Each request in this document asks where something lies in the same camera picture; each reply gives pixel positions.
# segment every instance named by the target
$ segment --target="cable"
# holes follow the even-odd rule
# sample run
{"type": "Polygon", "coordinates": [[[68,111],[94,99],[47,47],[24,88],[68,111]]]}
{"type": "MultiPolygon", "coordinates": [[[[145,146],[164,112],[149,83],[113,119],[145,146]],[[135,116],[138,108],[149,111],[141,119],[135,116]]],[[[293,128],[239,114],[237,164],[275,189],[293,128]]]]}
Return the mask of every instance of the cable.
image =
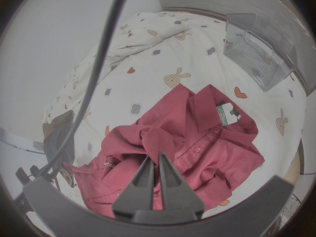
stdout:
{"type": "Polygon", "coordinates": [[[299,202],[299,203],[302,203],[297,196],[295,196],[296,200],[299,202]]]}
{"type": "MultiPolygon", "coordinates": [[[[47,174],[47,172],[50,170],[50,168],[58,160],[59,156],[62,153],[62,150],[64,149],[64,147],[68,143],[69,139],[74,136],[74,134],[75,134],[75,132],[76,132],[87,108],[88,108],[89,102],[91,100],[92,94],[93,94],[94,89],[95,89],[96,84],[97,84],[97,80],[98,80],[100,72],[102,70],[102,65],[103,65],[104,58],[105,58],[106,52],[108,50],[108,47],[109,47],[109,44],[111,41],[114,27],[116,25],[116,22],[117,22],[119,16],[120,16],[124,2],[125,2],[125,0],[114,0],[114,2],[112,3],[110,13],[109,13],[109,16],[106,20],[105,27],[104,27],[104,30],[102,33],[102,37],[101,37],[100,45],[99,45],[99,48],[97,51],[96,59],[95,59],[95,62],[94,62],[93,68],[92,68],[91,77],[89,80],[87,91],[86,91],[86,94],[84,96],[82,106],[78,112],[77,118],[76,118],[75,122],[73,123],[73,125],[71,126],[69,133],[65,137],[65,140],[61,144],[60,148],[57,150],[57,152],[54,155],[54,157],[52,158],[52,160],[45,167],[42,168],[42,170],[39,172],[38,176],[44,176],[45,174],[47,174]]],[[[23,198],[24,198],[24,194],[21,193],[20,195],[18,195],[18,197],[14,201],[16,203],[19,203],[21,201],[21,199],[23,199],[23,198]]]]}

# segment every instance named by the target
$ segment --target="transparent storage box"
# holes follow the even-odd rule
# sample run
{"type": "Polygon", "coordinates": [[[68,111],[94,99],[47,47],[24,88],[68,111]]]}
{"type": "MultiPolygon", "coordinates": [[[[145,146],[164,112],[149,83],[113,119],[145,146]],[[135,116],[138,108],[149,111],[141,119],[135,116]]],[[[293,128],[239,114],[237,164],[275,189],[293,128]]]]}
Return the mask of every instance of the transparent storage box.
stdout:
{"type": "Polygon", "coordinates": [[[227,14],[224,54],[267,92],[297,67],[295,46],[255,14],[227,14]]]}

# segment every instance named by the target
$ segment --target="shirt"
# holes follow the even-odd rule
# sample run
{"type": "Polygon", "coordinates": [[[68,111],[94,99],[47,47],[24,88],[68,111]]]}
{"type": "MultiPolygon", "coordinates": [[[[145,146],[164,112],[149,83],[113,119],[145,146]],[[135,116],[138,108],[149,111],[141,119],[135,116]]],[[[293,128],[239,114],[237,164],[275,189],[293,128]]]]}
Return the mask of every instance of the shirt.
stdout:
{"type": "MultiPolygon", "coordinates": [[[[161,151],[207,211],[229,198],[264,162],[252,144],[257,134],[255,121],[212,85],[195,94],[179,84],[134,124],[112,129],[88,165],[64,164],[75,176],[87,208],[113,218],[112,203],[147,155],[157,168],[161,151]],[[223,101],[241,115],[224,127],[216,109],[223,101]]],[[[159,182],[153,209],[162,210],[159,182]]]]}

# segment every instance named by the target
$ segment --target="bed sheet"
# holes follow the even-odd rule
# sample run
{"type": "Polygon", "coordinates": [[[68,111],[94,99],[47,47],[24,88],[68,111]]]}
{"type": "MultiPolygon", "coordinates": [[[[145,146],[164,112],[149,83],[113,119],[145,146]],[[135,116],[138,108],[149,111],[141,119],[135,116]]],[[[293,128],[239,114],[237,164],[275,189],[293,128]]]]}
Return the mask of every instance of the bed sheet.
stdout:
{"type": "MultiPolygon", "coordinates": [[[[306,95],[294,74],[263,92],[241,67],[224,56],[225,22],[184,12],[157,14],[181,18],[189,27],[124,58],[97,85],[75,134],[74,165],[88,164],[112,128],[134,123],[168,93],[175,84],[164,79],[166,76],[173,75],[195,93],[212,84],[255,120],[259,134],[253,144],[265,163],[233,191],[231,198],[203,215],[211,216],[245,200],[272,176],[286,174],[301,138],[306,95]]],[[[79,109],[80,104],[73,108],[75,115],[79,109]]]]}

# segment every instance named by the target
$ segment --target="green and white tag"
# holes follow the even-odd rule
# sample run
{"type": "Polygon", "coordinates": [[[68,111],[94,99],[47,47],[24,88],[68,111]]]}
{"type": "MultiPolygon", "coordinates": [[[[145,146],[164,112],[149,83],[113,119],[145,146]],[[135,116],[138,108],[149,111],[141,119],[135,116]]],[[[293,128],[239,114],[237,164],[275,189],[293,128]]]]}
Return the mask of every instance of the green and white tag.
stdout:
{"type": "Polygon", "coordinates": [[[220,105],[216,109],[223,126],[237,122],[237,117],[234,115],[231,103],[220,105]]]}

